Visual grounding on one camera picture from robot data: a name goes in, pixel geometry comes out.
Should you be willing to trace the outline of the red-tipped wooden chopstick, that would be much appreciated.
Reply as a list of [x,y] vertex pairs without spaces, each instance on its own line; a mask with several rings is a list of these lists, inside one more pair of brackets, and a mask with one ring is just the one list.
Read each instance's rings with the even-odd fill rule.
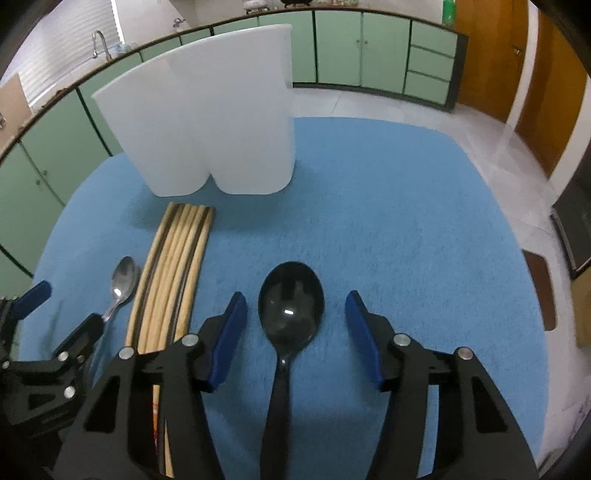
[[182,295],[183,295],[184,285],[185,285],[187,274],[189,271],[191,258],[193,256],[195,246],[197,245],[197,237],[199,235],[202,224],[204,224],[204,216],[205,216],[205,211],[207,208],[204,205],[195,206],[195,207],[199,208],[199,214],[195,218],[195,220],[197,221],[197,230],[195,230],[195,235],[194,235],[192,242],[190,244],[190,247],[188,250],[188,255],[186,256],[186,263],[184,264],[184,267],[183,267],[182,272],[180,274],[178,288],[172,294],[172,296],[171,296],[172,302],[167,308],[167,312],[169,313],[168,319],[170,320],[170,324],[168,326],[166,339],[163,339],[163,338],[160,339],[158,350],[163,350],[166,346],[168,346],[174,342],[174,340],[173,340],[174,332],[175,332],[175,328],[176,328],[177,316],[179,313],[179,307],[180,307],[180,303],[181,303],[181,299],[182,299]]

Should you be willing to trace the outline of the black plastic spoon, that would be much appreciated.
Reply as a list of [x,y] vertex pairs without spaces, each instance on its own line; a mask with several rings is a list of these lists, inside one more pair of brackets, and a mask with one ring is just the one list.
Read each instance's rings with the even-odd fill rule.
[[304,263],[281,263],[263,281],[257,310],[264,334],[276,350],[276,371],[259,457],[260,477],[284,479],[290,455],[290,363],[320,327],[325,311],[321,281]]

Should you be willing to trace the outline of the green lower kitchen cabinets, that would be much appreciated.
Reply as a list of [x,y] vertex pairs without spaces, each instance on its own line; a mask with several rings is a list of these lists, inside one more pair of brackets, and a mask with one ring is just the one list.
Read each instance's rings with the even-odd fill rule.
[[455,107],[468,38],[360,8],[307,8],[218,22],[135,49],[87,74],[17,129],[1,155],[1,292],[33,272],[62,209],[125,154],[160,197],[207,181],[280,191],[294,170],[291,91],[367,91]]

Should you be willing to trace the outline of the silver metal spoon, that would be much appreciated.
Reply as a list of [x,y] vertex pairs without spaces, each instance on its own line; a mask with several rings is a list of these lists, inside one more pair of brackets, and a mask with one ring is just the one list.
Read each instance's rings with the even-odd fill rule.
[[130,256],[123,257],[115,267],[111,277],[111,294],[113,301],[102,316],[107,323],[118,307],[127,302],[134,293],[139,282],[140,269]]

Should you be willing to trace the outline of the light bamboo chopstick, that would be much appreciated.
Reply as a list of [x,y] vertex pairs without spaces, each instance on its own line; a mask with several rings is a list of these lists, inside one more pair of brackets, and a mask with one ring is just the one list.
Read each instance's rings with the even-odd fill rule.
[[204,224],[202,224],[199,235],[197,237],[197,245],[195,246],[195,250],[191,258],[189,271],[184,285],[183,295],[179,307],[179,313],[177,316],[176,328],[174,332],[174,341],[179,340],[181,337],[188,333],[195,291],[197,290],[201,264],[202,261],[204,261],[204,253],[207,245],[207,240],[209,237],[209,232],[211,231],[211,224],[213,222],[213,218],[214,208],[207,207],[204,216]]

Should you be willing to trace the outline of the brown cardboard board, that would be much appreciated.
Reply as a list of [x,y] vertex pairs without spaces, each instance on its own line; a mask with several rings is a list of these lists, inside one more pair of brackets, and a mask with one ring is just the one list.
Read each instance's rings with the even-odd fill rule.
[[4,151],[32,117],[20,77],[14,74],[0,88],[0,149]]

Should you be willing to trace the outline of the white window blind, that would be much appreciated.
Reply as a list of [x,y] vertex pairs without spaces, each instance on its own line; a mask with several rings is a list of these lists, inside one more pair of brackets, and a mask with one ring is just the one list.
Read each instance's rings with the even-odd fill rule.
[[92,34],[103,34],[106,45],[119,43],[109,0],[65,0],[34,27],[2,79],[18,75],[26,99],[32,102],[62,77],[89,61],[99,43]]

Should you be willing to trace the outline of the chrome sink faucet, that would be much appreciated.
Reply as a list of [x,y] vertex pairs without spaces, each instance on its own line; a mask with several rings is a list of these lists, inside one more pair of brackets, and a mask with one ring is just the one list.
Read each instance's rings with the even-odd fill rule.
[[99,57],[98,45],[102,46],[102,52],[104,53],[105,60],[107,62],[110,62],[112,60],[112,56],[111,56],[109,48],[107,46],[105,36],[100,30],[95,30],[92,33],[92,58],[93,59],[97,59]]

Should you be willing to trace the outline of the white two-compartment utensil holder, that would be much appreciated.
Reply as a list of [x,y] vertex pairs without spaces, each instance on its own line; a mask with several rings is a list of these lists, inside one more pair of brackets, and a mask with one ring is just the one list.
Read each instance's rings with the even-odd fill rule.
[[189,195],[208,180],[270,195],[294,175],[291,28],[215,35],[135,67],[92,98],[153,194]]

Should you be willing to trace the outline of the left wooden door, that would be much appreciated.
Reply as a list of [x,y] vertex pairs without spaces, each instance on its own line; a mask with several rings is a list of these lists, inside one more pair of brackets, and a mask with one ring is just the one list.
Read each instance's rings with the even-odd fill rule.
[[468,36],[459,102],[506,122],[521,79],[528,2],[458,0],[455,28]]

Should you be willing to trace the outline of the wooden door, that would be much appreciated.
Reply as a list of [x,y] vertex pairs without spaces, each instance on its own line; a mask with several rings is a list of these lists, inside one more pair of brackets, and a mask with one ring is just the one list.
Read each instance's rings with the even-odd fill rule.
[[528,2],[458,0],[455,28],[468,36],[459,102],[506,122],[521,79]]
[[551,175],[578,119],[587,71],[553,20],[543,12],[538,19],[533,74],[517,133],[544,173]]

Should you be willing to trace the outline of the right wooden door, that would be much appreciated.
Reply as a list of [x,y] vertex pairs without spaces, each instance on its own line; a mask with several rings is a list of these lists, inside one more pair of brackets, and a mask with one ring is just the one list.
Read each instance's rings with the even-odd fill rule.
[[517,133],[544,173],[551,175],[578,119],[587,71],[553,20],[543,12],[538,19],[533,74]]

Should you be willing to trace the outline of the white cooking pot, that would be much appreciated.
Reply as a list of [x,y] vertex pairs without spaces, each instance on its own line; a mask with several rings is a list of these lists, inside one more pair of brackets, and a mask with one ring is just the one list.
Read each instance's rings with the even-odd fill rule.
[[269,10],[269,2],[266,0],[243,0],[242,7],[246,14],[267,11]]

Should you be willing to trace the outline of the black wok with lid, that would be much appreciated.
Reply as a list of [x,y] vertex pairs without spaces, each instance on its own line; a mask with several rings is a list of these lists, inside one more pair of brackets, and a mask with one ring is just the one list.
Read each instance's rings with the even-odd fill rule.
[[291,6],[311,6],[311,0],[280,0],[281,4],[284,7],[291,7]]

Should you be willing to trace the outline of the green bottle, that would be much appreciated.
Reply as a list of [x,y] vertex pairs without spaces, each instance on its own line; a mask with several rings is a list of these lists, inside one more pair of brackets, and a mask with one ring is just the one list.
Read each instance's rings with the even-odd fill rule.
[[454,26],[456,22],[456,1],[443,0],[442,2],[442,23],[447,26]]

